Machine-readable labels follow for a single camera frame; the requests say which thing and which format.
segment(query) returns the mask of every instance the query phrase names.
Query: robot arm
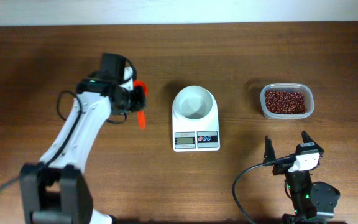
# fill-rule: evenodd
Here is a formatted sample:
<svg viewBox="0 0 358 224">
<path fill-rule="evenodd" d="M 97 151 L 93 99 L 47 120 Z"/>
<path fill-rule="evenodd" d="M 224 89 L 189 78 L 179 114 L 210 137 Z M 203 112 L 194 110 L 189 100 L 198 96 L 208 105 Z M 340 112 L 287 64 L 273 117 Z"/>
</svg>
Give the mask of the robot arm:
<svg viewBox="0 0 358 224">
<path fill-rule="evenodd" d="M 40 163 L 25 164 L 22 168 L 20 182 L 26 223 L 113 222 L 109 215 L 93 210 L 83 174 L 94 140 L 110 115 L 126 116 L 145 107 L 142 87 L 133 85 L 134 67 L 129 62 L 130 67 L 124 68 L 125 60 L 120 55 L 103 55 L 101 71 L 77 86 L 70 115 Z M 47 186 L 55 182 L 59 183 L 60 192 L 49 192 Z"/>
</svg>

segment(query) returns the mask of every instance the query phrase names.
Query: kitchen scale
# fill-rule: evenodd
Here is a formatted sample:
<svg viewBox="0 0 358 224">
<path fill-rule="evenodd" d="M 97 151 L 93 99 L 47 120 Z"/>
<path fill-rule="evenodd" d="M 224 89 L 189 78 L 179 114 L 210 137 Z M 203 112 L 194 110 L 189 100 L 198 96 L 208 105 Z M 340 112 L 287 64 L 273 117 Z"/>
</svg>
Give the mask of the kitchen scale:
<svg viewBox="0 0 358 224">
<path fill-rule="evenodd" d="M 208 90 L 188 86 L 177 94 L 172 104 L 172 134 L 176 152 L 220 149 L 218 106 Z"/>
</svg>

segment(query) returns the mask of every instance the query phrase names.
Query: container of beans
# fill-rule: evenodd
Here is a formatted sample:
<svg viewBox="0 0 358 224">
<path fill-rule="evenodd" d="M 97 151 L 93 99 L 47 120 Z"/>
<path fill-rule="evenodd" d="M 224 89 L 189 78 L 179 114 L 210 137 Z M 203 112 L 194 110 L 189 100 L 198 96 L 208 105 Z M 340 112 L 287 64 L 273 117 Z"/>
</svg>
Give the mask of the container of beans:
<svg viewBox="0 0 358 224">
<path fill-rule="evenodd" d="M 260 104 L 268 119 L 303 119 L 314 110 L 311 90 L 294 83 L 267 85 L 260 93 Z"/>
</svg>

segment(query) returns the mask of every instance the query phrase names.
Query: white background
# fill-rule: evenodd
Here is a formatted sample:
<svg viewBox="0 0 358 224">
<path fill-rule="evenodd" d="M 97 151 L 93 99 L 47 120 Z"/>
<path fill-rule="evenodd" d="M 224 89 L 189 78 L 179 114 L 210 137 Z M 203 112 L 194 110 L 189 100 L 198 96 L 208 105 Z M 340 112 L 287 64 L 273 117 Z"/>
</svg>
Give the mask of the white background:
<svg viewBox="0 0 358 224">
<path fill-rule="evenodd" d="M 0 26 L 358 20 L 358 0 L 0 0 Z"/>
</svg>

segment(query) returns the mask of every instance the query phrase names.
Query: red object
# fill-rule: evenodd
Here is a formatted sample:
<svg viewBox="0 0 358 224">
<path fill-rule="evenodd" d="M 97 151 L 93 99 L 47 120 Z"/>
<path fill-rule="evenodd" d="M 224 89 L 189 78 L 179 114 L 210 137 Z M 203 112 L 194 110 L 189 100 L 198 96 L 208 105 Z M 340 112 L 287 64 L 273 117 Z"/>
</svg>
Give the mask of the red object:
<svg viewBox="0 0 358 224">
<path fill-rule="evenodd" d="M 141 86 L 144 91 L 144 95 L 147 96 L 149 94 L 149 90 L 147 89 L 146 84 L 143 81 L 135 80 L 134 87 Z M 146 115 L 144 114 L 144 110 L 137 112 L 137 121 L 139 123 L 139 127 L 144 130 L 146 128 Z"/>
</svg>

